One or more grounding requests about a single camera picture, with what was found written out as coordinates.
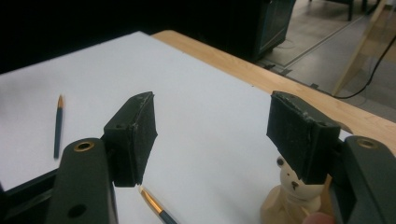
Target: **floor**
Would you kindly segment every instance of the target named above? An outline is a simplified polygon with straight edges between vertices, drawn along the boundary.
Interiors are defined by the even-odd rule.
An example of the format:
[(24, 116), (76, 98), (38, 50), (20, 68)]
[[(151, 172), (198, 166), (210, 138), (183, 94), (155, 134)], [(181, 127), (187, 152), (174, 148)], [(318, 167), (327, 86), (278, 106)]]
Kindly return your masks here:
[[(309, 4), (305, 0), (299, 1), (300, 4)], [(319, 91), (331, 92), (357, 47), (369, 23), (370, 16), (363, 16), (353, 21), (346, 28), (287, 67), (276, 66), (271, 70)], [(360, 90), (367, 82), (376, 61), (375, 58), (368, 60), (358, 75), (338, 95), (346, 96)], [(384, 60), (378, 66), (371, 85), (361, 94), (343, 101), (396, 122), (395, 87), (396, 64)]]

